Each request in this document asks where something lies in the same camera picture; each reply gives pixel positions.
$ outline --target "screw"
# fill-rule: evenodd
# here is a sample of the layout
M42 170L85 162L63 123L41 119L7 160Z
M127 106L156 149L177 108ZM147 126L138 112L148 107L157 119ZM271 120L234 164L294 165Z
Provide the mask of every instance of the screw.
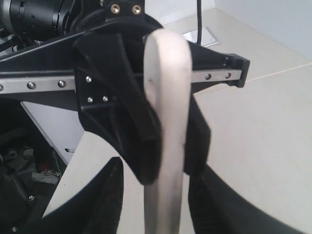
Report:
M132 8L132 12L133 14L135 15L138 15L141 13L141 7L139 5L135 5L133 8Z
M113 4L112 7L111 7L111 11L114 14L118 14L120 12L120 6L117 5L117 4Z
M29 88L29 89L35 89L35 88L36 88L36 84L33 83L33 82L29 82L29 83L27 84L27 88Z
M64 88L64 87L66 87L66 82L63 81L63 80L60 80L60 81L58 82L58 86L59 86L60 88Z
M91 77L86 77L86 81L87 81L88 83L91 83L91 82L92 82L92 78L91 78Z
M209 80L210 78L211 78L211 74L205 75L205 79L206 79L206 80Z

